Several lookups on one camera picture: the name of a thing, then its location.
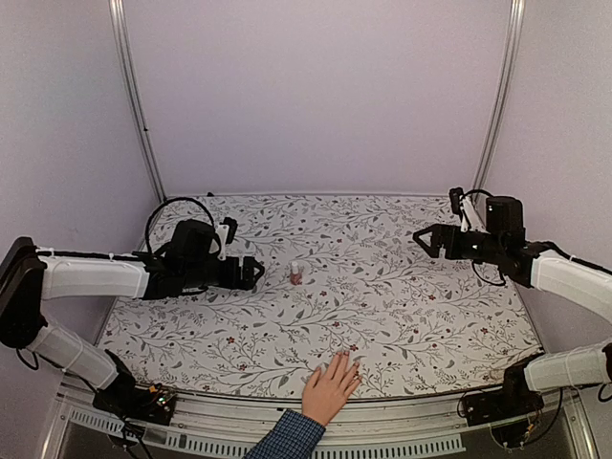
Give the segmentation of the pink nail polish bottle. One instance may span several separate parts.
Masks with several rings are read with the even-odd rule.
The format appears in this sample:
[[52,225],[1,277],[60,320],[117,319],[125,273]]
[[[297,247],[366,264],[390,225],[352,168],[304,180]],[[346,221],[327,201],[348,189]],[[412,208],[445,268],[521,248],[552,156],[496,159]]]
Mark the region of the pink nail polish bottle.
[[290,264],[290,282],[292,285],[301,285],[303,278],[303,267],[296,261]]

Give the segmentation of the blue checked sleeve forearm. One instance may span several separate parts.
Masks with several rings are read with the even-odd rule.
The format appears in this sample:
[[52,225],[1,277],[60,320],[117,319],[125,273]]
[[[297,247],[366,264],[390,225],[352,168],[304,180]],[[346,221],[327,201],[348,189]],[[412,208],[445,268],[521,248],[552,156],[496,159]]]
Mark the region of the blue checked sleeve forearm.
[[251,448],[245,459],[308,459],[326,428],[292,410],[286,411],[268,434]]

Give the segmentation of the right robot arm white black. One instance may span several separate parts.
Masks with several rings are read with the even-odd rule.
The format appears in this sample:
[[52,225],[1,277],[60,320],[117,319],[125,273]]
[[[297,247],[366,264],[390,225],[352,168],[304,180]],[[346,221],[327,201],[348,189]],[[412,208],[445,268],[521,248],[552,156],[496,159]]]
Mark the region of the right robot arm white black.
[[[611,271],[570,255],[551,241],[529,242],[519,200],[460,187],[449,191],[449,199],[460,225],[434,224],[412,235],[430,257],[493,265],[502,279],[498,286],[509,278],[611,320]],[[532,393],[610,382],[611,340],[607,339],[529,357],[508,367],[494,408],[501,416],[513,417],[530,403]]]

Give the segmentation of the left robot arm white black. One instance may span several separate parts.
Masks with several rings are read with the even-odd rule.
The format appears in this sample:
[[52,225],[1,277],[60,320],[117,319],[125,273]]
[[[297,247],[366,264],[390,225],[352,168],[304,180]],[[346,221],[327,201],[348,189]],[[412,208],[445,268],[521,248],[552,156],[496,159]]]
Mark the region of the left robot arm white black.
[[158,300],[209,287],[249,291],[265,269],[251,256],[227,255],[236,230],[231,218],[218,225],[184,220],[157,250],[129,255],[46,250],[19,237],[1,263],[1,342],[81,377],[120,414],[135,414],[142,394],[130,370],[44,317],[42,302],[86,296]]

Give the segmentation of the person's bare hand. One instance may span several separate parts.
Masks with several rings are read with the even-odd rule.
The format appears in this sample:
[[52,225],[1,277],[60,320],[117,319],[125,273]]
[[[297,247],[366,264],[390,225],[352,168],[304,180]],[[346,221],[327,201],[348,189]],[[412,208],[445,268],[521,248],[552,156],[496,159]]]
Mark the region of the person's bare hand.
[[301,414],[328,426],[361,383],[360,364],[349,351],[336,353],[325,370],[318,368],[302,392]]

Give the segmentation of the floral patterned table mat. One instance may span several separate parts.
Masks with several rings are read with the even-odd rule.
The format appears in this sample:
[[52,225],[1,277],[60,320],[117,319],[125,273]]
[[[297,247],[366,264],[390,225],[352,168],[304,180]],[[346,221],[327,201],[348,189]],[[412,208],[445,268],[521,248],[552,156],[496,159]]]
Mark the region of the floral patterned table mat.
[[[499,384],[541,350],[494,268],[432,259],[414,243],[414,231],[456,222],[445,197],[200,197],[162,212],[152,246],[201,208],[237,221],[229,254],[255,257],[265,273],[248,292],[118,300],[99,345],[142,383],[295,399],[316,368],[349,351],[359,398],[427,396]],[[292,261],[301,285],[290,282]]]

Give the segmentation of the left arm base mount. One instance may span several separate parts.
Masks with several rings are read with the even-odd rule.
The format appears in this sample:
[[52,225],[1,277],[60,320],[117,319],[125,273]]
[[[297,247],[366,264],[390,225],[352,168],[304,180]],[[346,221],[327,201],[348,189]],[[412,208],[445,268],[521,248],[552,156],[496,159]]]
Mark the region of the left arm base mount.
[[118,370],[117,377],[105,389],[98,389],[93,407],[115,414],[120,419],[135,419],[169,426],[176,406],[176,392],[161,383],[138,387],[127,366],[112,352],[105,350]]

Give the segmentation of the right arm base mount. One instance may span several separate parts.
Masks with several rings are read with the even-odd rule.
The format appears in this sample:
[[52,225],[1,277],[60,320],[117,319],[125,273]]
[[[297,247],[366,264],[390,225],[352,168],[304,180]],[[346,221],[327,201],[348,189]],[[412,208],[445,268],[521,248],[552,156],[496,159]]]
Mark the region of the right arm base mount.
[[491,434],[499,446],[522,448],[534,433],[543,408],[543,398],[529,389],[524,370],[513,366],[505,370],[500,388],[464,394],[457,414],[468,426],[495,423]]

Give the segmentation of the front aluminium rail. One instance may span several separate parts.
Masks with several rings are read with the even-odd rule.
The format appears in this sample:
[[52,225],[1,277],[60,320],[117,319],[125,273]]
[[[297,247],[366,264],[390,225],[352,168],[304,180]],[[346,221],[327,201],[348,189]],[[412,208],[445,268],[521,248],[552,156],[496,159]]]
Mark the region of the front aluminium rail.
[[298,403],[182,392],[162,425],[96,409],[60,386],[45,458],[601,458],[575,390],[530,414],[476,425],[463,395],[353,399],[321,413]]

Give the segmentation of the right aluminium frame post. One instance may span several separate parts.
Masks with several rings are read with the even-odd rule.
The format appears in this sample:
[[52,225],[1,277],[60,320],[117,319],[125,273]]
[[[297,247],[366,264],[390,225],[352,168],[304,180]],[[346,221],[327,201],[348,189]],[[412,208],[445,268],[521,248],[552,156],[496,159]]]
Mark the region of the right aluminium frame post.
[[501,70],[480,160],[472,182],[473,188],[484,188],[492,167],[493,156],[512,88],[514,69],[519,54],[525,7],[526,2],[524,0],[512,0],[510,2],[510,13],[502,53]]

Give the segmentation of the aluminium frame post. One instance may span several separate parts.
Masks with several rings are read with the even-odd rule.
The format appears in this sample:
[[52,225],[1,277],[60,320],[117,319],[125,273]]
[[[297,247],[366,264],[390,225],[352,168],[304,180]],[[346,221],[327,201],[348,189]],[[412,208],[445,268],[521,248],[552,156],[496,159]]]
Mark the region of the aluminium frame post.
[[150,138],[149,126],[142,106],[136,68],[131,53],[124,2],[121,0],[109,0],[108,6],[123,85],[142,152],[144,168],[156,200],[162,203],[167,196],[164,190],[162,174]]
[[502,53],[501,70],[480,160],[472,182],[473,188],[484,188],[492,167],[493,156],[512,88],[514,69],[519,54],[525,7],[526,2],[524,0],[512,0],[510,2],[510,13]]

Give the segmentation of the left aluminium frame post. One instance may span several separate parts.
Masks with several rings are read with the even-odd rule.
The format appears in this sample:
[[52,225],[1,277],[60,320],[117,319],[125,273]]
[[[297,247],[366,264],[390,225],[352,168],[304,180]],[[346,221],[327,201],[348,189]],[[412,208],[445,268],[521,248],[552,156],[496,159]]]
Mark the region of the left aluminium frame post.
[[167,196],[164,190],[162,174],[150,138],[149,126],[142,106],[136,68],[131,53],[124,2],[121,0],[109,0],[108,6],[123,85],[142,152],[144,168],[156,200],[162,203]]

